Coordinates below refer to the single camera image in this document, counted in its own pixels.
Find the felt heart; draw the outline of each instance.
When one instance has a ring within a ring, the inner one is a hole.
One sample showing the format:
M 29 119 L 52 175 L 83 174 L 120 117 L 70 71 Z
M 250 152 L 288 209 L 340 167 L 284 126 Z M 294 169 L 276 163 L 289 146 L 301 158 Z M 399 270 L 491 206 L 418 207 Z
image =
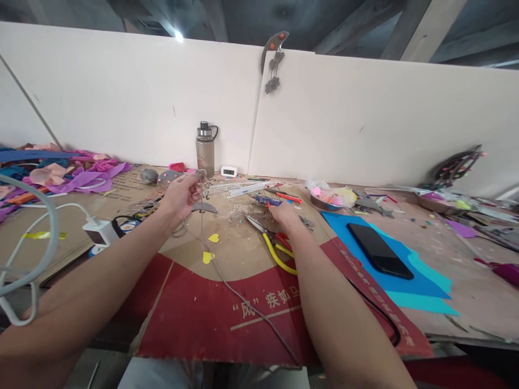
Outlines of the felt heart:
M 214 257 L 215 257 L 214 254 L 212 255 L 212 258 L 211 258 L 211 253 L 208 253 L 207 251 L 204 251 L 203 261 L 204 261 L 204 263 L 206 265 L 208 265 Z
M 219 241 L 219 238 L 218 238 L 218 234 L 213 234 L 211 235 L 208 240 L 210 240 L 211 242 L 214 242 L 214 243 L 217 243 Z

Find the metal bowl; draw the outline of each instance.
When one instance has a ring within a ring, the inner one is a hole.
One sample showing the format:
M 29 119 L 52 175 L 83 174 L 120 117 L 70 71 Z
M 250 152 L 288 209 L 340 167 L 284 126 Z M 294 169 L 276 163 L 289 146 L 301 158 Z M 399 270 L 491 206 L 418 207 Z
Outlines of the metal bowl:
M 326 211 L 335 212 L 335 211 L 340 211 L 341 209 L 344 209 L 344 207 L 342 207 L 342 206 L 326 203 L 323 200 L 319 200 L 312 193 L 310 193 L 310 201 L 312 202 L 312 204 L 314 204 L 314 205 L 318 206 L 319 208 L 322 208 Z

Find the ceiling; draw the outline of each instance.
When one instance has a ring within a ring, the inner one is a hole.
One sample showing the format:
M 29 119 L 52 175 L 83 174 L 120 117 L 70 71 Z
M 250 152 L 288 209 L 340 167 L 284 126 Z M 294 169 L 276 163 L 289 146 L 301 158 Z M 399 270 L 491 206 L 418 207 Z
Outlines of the ceiling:
M 362 19 L 364 3 L 388 11 L 355 30 L 350 24 Z M 404 0 L 0 0 L 0 20 L 162 36 L 179 31 L 185 38 L 259 46 L 286 30 L 284 48 L 317 52 L 342 26 L 355 33 L 340 49 L 323 53 L 380 58 L 405 6 Z M 467 0 L 456 16 L 428 61 L 519 68 L 519 1 Z M 464 43 L 459 53 L 458 43 Z M 447 47 L 450 54 L 442 56 Z

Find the blue felt sheet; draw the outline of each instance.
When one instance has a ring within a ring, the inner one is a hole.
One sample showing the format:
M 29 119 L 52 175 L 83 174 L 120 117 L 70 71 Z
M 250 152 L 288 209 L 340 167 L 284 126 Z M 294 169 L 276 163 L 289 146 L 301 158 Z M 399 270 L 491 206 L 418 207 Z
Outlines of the blue felt sheet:
M 411 308 L 420 311 L 433 313 L 444 313 L 459 316 L 459 313 L 452 309 L 439 297 L 421 296 L 419 294 L 386 292 L 393 303 L 400 308 Z
M 450 290 L 450 281 L 420 261 L 416 252 L 409 250 L 404 244 L 392 239 L 388 235 L 381 234 L 382 239 L 398 255 L 402 262 L 405 263 L 415 277 L 412 280 L 406 280 L 400 277 L 381 273 L 373 268 L 366 255 L 355 241 L 355 238 L 346 227 L 349 223 L 360 224 L 368 227 L 370 227 L 370 225 L 360 217 L 346 216 L 330 212 L 322 213 L 328 224 L 346 245 L 348 250 L 360 262 L 362 262 L 365 270 L 375 279 L 375 281 L 377 281 L 382 289 L 388 292 L 410 293 L 421 296 L 450 299 L 447 292 L 437 285 L 431 277 L 433 279 L 441 279 L 441 282 L 445 284 L 444 286 L 447 286 L 447 290 Z

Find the black phone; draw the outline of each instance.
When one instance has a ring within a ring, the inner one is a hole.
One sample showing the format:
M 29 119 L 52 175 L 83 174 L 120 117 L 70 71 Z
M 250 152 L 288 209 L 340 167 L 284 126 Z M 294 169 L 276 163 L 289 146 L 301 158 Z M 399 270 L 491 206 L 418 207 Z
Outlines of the black phone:
M 353 223 L 347 224 L 346 227 L 376 270 L 408 280 L 415 277 L 374 229 Z

